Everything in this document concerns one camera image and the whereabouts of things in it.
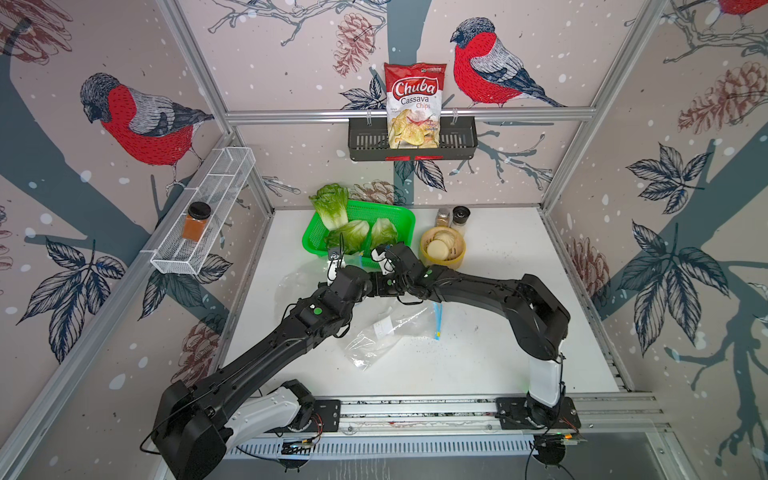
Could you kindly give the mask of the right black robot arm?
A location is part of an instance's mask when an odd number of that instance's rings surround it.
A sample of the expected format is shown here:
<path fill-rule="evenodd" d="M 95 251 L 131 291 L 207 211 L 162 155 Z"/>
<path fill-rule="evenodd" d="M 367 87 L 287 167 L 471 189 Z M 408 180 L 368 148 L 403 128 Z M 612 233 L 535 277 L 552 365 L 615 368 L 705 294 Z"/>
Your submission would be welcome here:
<path fill-rule="evenodd" d="M 564 396 L 560 346 L 567 337 L 570 314 L 537 276 L 498 280 L 426 265 L 402 242 L 376 247 L 372 258 L 381 268 L 375 281 L 378 296 L 407 294 L 421 301 L 469 305 L 504 317 L 529 356 L 525 400 L 529 421 L 537 427 L 554 425 L 561 416 Z"/>

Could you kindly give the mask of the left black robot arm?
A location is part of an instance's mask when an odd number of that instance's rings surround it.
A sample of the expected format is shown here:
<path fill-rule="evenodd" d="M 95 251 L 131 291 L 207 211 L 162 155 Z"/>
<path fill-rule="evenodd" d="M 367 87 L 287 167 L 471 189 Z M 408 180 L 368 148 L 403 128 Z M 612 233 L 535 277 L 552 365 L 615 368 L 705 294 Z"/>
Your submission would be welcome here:
<path fill-rule="evenodd" d="M 373 276 L 341 268 L 233 362 L 191 386 L 177 381 L 165 389 L 149 438 L 175 478 L 203 479 L 215 469 L 234 435 L 230 418 L 280 370 L 347 327 L 354 306 L 373 293 Z"/>

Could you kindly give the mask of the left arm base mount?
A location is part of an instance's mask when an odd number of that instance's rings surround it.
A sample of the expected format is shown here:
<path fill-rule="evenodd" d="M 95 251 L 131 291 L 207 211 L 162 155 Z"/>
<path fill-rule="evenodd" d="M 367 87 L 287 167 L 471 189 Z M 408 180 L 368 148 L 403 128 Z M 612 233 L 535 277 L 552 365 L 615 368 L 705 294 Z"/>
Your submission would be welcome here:
<path fill-rule="evenodd" d="M 341 406 L 341 401 L 338 399 L 316 400 L 311 411 L 301 410 L 295 421 L 286 427 L 275 429 L 275 432 L 296 434 L 337 432 L 341 419 Z"/>

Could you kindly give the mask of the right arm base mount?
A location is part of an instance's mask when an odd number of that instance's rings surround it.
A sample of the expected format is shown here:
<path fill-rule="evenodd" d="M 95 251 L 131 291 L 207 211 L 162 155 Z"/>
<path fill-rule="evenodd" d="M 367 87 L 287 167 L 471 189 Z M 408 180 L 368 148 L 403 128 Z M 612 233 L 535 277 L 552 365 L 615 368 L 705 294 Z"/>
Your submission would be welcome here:
<path fill-rule="evenodd" d="M 496 415 L 502 430 L 579 430 L 581 421 L 570 397 L 561 397 L 554 407 L 530 396 L 497 397 Z"/>

